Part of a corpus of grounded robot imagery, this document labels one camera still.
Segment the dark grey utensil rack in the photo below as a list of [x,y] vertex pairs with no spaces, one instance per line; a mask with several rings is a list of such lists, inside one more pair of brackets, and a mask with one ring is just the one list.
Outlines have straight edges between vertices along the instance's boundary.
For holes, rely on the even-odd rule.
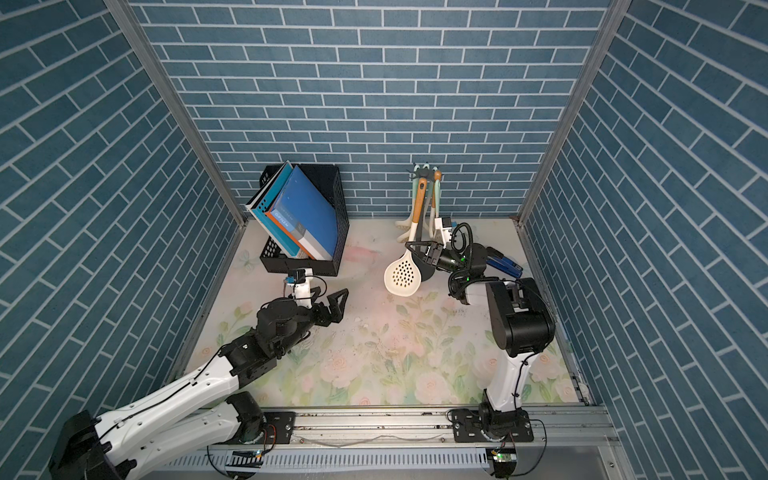
[[[434,169],[430,167],[428,164],[421,165],[421,167],[422,167],[422,170],[420,172],[420,178],[424,178],[427,181],[427,184],[424,187],[423,192],[421,193],[423,202],[422,202],[422,207],[420,209],[420,213],[417,217],[418,223],[415,230],[413,241],[423,241],[422,235],[425,232],[425,214],[426,214],[426,211],[429,209],[429,204],[430,204],[430,195],[431,195],[430,184],[433,182]],[[435,268],[433,266],[419,265],[414,259],[413,261],[415,265],[418,267],[418,270],[421,274],[421,281],[425,283],[428,280],[430,280],[435,273]]]

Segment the wooden handled cream skimmer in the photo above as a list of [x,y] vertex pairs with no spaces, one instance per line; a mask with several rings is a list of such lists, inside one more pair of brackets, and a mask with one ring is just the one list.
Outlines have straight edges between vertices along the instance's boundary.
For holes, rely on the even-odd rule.
[[[408,242],[415,239],[418,231],[427,185],[428,181],[426,178],[419,179],[407,239]],[[409,248],[406,248],[403,255],[398,260],[393,261],[385,270],[385,287],[392,295],[410,297],[417,292],[421,281],[421,272],[413,260],[412,252]]]

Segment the wooden handled white spoon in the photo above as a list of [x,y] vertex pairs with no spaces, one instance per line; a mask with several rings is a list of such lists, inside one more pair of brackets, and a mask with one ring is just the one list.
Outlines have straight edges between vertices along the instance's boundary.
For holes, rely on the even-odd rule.
[[435,168],[433,170],[433,186],[432,186],[432,197],[431,197],[431,210],[430,210],[430,220],[432,223],[435,223],[436,219],[440,216],[440,198],[441,198],[441,180],[442,180],[442,172]]

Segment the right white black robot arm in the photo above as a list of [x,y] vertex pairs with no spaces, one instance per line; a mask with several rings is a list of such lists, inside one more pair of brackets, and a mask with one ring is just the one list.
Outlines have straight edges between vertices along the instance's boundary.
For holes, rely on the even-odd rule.
[[465,304],[484,298],[491,339],[501,351],[496,370],[476,410],[447,413],[458,443],[531,442],[531,420],[522,393],[530,369],[555,336],[555,322],[536,282],[500,251],[479,243],[460,250],[435,241],[409,241],[419,266],[449,274],[449,295]]

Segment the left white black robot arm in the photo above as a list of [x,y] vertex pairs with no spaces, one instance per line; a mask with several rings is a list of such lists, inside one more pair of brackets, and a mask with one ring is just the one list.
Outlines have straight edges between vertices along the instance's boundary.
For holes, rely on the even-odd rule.
[[257,324],[221,346],[201,367],[126,406],[82,411],[62,426],[48,464],[54,479],[140,479],[188,453],[230,441],[277,442],[277,432],[245,388],[315,326],[343,319],[348,290],[319,301],[282,297],[265,304]]

